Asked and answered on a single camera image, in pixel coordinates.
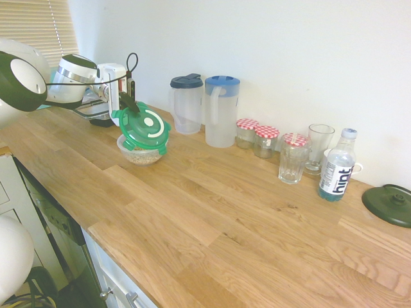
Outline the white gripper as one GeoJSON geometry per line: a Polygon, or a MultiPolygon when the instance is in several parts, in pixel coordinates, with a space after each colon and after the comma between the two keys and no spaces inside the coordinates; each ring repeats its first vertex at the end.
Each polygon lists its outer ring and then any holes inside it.
{"type": "Polygon", "coordinates": [[[112,112],[128,109],[138,114],[137,102],[127,93],[127,73],[124,66],[114,63],[99,64],[96,75],[96,94],[108,103],[109,116],[115,125],[119,119],[112,117],[112,112]]]}

